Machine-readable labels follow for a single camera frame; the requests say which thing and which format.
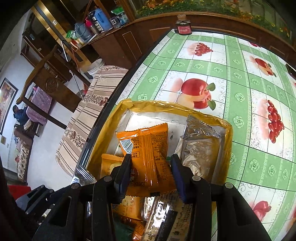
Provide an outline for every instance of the chair backrest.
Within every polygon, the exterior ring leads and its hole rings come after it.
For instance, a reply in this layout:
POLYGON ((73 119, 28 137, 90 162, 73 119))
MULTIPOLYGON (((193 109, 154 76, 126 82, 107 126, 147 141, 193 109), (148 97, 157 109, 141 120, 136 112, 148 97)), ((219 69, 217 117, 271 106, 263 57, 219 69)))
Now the chair backrest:
POLYGON ((16 104, 20 104, 24 102, 29 107, 31 107, 38 114, 42 115, 49 121, 54 124, 66 128, 66 125, 56 120, 48 113, 37 107, 31 101, 29 101, 25 95, 28 91, 30 85, 34 82, 37 86, 39 86, 43 91, 45 91, 49 96, 51 96, 54 100, 59 102, 61 105, 66 107, 68 110, 74 112, 78 106, 78 103, 81 99, 74 94, 71 90, 69 90, 59 79, 55 78, 50 72, 46 70, 44 67, 45 63, 52 57, 56 57, 63 65, 65 65, 70 71, 72 71, 76 76, 78 76, 83 83, 87 86, 90 86, 90 82, 81 75, 79 71, 77 71, 70 63, 64 60, 60 55, 58 55, 55 51, 57 50, 57 45, 52 49, 52 51, 45 56, 34 68, 29 77, 27 78, 24 88, 20 97, 17 99, 16 104))

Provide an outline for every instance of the small table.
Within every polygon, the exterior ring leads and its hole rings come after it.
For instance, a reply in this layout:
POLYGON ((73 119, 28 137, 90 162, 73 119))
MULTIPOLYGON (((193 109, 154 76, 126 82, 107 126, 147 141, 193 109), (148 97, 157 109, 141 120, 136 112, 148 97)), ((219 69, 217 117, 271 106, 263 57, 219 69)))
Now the small table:
MULTIPOLYGON (((48 113, 50 105, 52 103, 52 98, 38 87, 35 94, 33 95, 31 102, 43 111, 45 111, 46 113, 48 113)), ((31 107, 27 108, 26 113, 31 121, 38 122, 42 125, 46 124, 47 119, 42 115, 38 114, 31 107)))

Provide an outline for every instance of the wooden cabinet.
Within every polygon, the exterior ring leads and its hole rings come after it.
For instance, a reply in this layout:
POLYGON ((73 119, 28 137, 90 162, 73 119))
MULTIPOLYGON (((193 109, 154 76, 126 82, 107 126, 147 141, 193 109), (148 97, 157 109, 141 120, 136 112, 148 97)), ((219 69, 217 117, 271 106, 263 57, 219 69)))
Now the wooden cabinet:
POLYGON ((289 43, 254 23, 215 13, 175 12, 140 18, 91 45, 107 65, 129 69, 161 35, 175 28, 176 16, 181 13, 187 15, 193 29, 229 34, 259 44, 296 67, 296 51, 289 43))

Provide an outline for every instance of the blue jacket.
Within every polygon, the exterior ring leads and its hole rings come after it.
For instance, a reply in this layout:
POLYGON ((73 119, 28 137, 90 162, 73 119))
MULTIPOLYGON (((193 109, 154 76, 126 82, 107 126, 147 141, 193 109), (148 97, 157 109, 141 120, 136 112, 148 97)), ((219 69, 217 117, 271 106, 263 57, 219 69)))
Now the blue jacket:
POLYGON ((18 110, 16 113, 13 114, 14 118, 20 123, 21 126, 25 125, 26 122, 29 120, 27 116, 26 110, 28 106, 23 109, 18 110))

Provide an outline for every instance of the glass table top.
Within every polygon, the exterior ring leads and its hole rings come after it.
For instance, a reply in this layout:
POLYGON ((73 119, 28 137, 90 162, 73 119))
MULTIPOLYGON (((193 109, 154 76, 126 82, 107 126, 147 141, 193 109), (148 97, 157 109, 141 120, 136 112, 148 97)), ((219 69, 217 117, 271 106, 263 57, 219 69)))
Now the glass table top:
MULTIPOLYGON (((170 31, 116 102, 175 102, 227 120, 233 143, 226 181, 247 200, 272 240, 281 240, 296 220, 296 81, 285 64, 237 37, 170 31)), ((216 220, 215 212, 212 240, 216 220)))

